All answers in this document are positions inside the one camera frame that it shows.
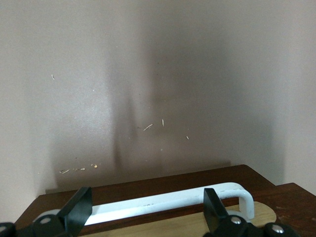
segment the black clamp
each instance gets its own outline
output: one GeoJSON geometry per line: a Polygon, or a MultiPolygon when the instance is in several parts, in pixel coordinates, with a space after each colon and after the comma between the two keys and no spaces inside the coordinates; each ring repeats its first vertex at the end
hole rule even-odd
{"type": "Polygon", "coordinates": [[[260,229],[240,216],[229,215],[214,189],[204,189],[203,203],[210,231],[204,237],[300,237],[284,224],[267,223],[260,229]]]}

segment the white metal bar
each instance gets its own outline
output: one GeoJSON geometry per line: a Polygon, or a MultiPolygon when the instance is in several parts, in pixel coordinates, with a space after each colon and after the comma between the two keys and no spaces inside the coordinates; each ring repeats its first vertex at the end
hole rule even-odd
{"type": "Polygon", "coordinates": [[[254,218],[254,203],[251,194],[240,184],[223,183],[93,206],[92,214],[85,225],[200,204],[203,203],[205,188],[213,188],[220,199],[239,197],[239,208],[242,214],[248,219],[254,218]]]}

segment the metal screw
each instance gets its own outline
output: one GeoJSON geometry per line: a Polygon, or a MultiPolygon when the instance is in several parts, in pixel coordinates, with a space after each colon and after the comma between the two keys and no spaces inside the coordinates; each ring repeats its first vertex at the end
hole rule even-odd
{"type": "Polygon", "coordinates": [[[6,226],[0,226],[0,233],[6,230],[6,226]]]}
{"type": "Polygon", "coordinates": [[[232,221],[234,224],[236,224],[236,225],[241,224],[241,219],[239,219],[239,218],[236,217],[236,216],[233,216],[233,217],[231,218],[231,221],[232,221]]]}
{"type": "Polygon", "coordinates": [[[279,225],[272,225],[272,230],[274,230],[275,232],[277,232],[279,234],[284,233],[284,229],[279,225]]]}
{"type": "Polygon", "coordinates": [[[45,218],[43,218],[43,219],[41,219],[39,222],[41,223],[41,224],[46,224],[46,223],[48,223],[48,222],[50,222],[50,218],[49,217],[45,217],[45,218]]]}

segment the white wall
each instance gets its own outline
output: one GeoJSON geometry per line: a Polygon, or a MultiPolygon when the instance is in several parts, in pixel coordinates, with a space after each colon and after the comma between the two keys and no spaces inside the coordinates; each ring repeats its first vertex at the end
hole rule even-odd
{"type": "Polygon", "coordinates": [[[45,192],[240,163],[316,193],[315,13],[313,1],[0,3],[0,221],[45,192]]]}

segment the wooden table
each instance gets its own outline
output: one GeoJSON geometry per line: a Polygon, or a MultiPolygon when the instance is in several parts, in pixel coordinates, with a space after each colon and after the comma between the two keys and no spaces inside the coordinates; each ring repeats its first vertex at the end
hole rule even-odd
{"type": "MultiPolygon", "coordinates": [[[[253,195],[255,201],[262,202],[275,211],[277,222],[291,225],[302,237],[316,236],[316,196],[294,183],[275,186],[246,165],[92,188],[93,205],[224,182],[241,184],[253,195]]],[[[68,191],[39,196],[17,220],[15,223],[16,227],[20,229],[29,225],[44,211],[60,209],[74,193],[75,191],[68,191]]],[[[223,203],[225,206],[229,206],[237,204],[238,201],[236,198],[231,198],[224,200],[223,203]]],[[[202,212],[202,205],[86,226],[80,235],[98,233],[197,212],[202,212]]]]}

